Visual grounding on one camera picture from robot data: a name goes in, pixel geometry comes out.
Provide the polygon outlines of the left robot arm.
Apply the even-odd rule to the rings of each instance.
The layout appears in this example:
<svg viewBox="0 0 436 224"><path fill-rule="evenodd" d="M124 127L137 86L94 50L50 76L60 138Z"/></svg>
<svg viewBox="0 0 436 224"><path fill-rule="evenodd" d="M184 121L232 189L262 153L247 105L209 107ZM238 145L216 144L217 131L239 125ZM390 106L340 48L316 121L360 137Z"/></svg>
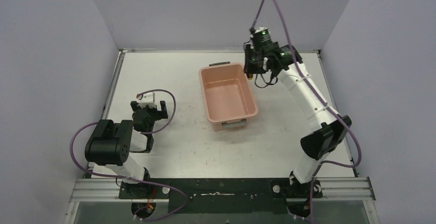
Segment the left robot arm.
<svg viewBox="0 0 436 224"><path fill-rule="evenodd" d="M140 166L130 153L149 153L154 145L151 132L156 121L167 119L165 101L160 108L154 101L132 101L132 118L115 123L110 119L98 121L85 146L85 158L111 169L122 177L120 189L140 199L148 198L155 190L149 181L149 171Z"/></svg>

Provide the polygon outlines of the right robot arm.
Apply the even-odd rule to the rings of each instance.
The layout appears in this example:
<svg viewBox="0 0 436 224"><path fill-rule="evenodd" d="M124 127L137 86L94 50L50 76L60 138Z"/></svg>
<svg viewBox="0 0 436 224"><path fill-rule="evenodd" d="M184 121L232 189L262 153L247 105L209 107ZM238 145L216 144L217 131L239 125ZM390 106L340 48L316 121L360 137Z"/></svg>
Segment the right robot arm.
<svg viewBox="0 0 436 224"><path fill-rule="evenodd" d="M292 94L312 130L301 138L303 155L290 173L289 185L281 188L295 197L307 197L317 168L343 141L351 119L326 103L294 46L273 42L266 27L249 31L250 42L244 45L244 73L251 79L270 72L270 79L280 81Z"/></svg>

